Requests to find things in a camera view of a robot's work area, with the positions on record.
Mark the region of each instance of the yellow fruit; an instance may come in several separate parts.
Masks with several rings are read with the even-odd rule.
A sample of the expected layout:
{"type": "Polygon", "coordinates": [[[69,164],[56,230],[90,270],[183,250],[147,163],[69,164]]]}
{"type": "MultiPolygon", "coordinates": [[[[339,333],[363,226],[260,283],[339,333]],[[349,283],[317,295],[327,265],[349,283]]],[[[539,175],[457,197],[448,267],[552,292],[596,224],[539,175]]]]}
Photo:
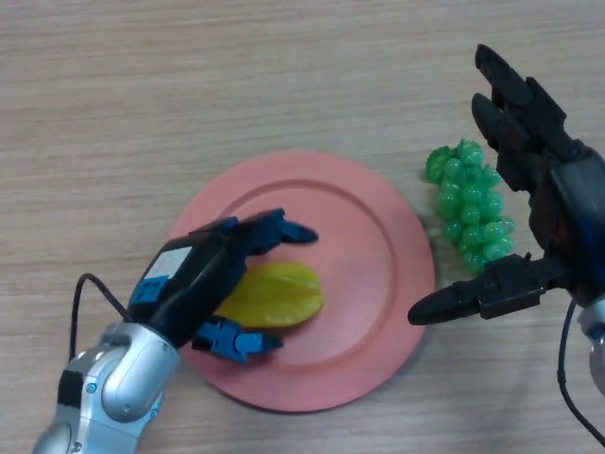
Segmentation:
{"type": "Polygon", "coordinates": [[[320,279],[296,262],[269,262],[250,269],[215,315],[248,328],[293,326],[323,307],[320,279]]]}

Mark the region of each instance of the wood grain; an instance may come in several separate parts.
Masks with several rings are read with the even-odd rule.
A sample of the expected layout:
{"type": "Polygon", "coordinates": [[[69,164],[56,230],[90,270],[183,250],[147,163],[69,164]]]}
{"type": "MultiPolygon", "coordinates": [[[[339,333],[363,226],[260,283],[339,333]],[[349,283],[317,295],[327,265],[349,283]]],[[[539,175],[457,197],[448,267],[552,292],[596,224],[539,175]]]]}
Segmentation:
{"type": "MultiPolygon", "coordinates": [[[[191,197],[282,148],[330,150],[409,198],[440,284],[464,277],[420,179],[426,154],[478,139],[478,43],[536,77],[596,148],[605,133],[602,0],[5,0],[0,5],[0,450],[29,452],[67,356],[74,284],[126,299],[191,197]]],[[[507,195],[518,250],[527,202],[507,195]]],[[[322,414],[243,408],[183,366],[141,452],[597,452],[555,377],[564,293],[501,320],[429,329],[366,398],[322,414]]],[[[79,345],[114,320],[86,291],[79,345]]],[[[577,328],[569,387],[600,428],[577,328]]]]}

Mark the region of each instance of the black cable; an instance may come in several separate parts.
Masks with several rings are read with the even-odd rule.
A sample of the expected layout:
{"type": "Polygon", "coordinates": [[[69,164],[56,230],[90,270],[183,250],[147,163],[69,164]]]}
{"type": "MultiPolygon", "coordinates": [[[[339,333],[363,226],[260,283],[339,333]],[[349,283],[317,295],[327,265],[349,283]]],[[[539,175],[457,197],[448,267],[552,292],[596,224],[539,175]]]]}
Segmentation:
{"type": "Polygon", "coordinates": [[[574,416],[578,419],[578,421],[588,430],[596,440],[601,443],[603,447],[605,447],[605,437],[601,435],[601,433],[592,425],[590,422],[584,417],[582,413],[574,405],[571,397],[569,396],[569,392],[567,391],[566,379],[565,379],[565,350],[567,348],[567,336],[569,335],[569,326],[571,325],[571,320],[574,315],[574,310],[576,309],[576,303],[572,300],[569,304],[569,308],[567,309],[567,315],[565,316],[565,321],[563,322],[563,330],[561,332],[561,344],[559,346],[559,368],[557,370],[557,381],[559,382],[559,388],[561,389],[561,394],[563,396],[563,400],[569,410],[573,413],[574,416]]]}
{"type": "Polygon", "coordinates": [[[71,361],[76,356],[76,338],[78,337],[78,310],[79,310],[79,300],[82,295],[82,288],[86,281],[91,281],[99,291],[103,294],[103,296],[109,301],[113,308],[118,311],[118,313],[122,316],[125,322],[130,322],[130,315],[127,310],[120,304],[120,302],[113,296],[110,290],[103,284],[103,282],[96,277],[94,274],[90,274],[89,272],[82,274],[78,283],[76,284],[76,291],[74,292],[74,302],[72,304],[72,325],[69,336],[69,360],[71,361]]]}

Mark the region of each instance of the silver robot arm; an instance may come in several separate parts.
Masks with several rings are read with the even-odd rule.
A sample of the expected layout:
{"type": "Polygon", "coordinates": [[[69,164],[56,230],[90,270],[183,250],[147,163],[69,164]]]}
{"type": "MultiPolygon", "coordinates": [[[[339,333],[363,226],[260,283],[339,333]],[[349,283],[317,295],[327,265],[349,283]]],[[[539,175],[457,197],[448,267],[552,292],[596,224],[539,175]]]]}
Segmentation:
{"type": "Polygon", "coordinates": [[[179,352],[137,323],[110,325],[60,379],[55,417],[32,454],[134,454],[156,417],[179,352]]]}
{"type": "Polygon", "coordinates": [[[590,340],[590,373],[605,396],[605,296],[584,308],[578,317],[582,333],[590,340]]]}

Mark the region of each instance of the blue robot finger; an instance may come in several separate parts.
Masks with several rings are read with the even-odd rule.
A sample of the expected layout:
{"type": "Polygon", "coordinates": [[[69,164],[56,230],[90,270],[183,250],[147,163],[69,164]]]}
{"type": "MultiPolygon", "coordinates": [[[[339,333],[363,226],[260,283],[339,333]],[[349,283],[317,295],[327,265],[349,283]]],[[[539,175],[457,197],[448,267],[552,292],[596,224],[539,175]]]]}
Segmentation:
{"type": "Polygon", "coordinates": [[[279,338],[247,333],[239,323],[216,316],[208,320],[192,340],[194,350],[243,364],[250,355],[264,355],[283,346],[279,338]]]}
{"type": "Polygon", "coordinates": [[[319,238],[315,231],[298,222],[283,220],[280,228],[284,243],[308,244],[314,243],[319,238]]]}
{"type": "Polygon", "coordinates": [[[262,255],[282,243],[308,244],[317,241],[318,235],[311,229],[284,219],[284,209],[276,209],[245,218],[233,227],[247,255],[262,255]]]}

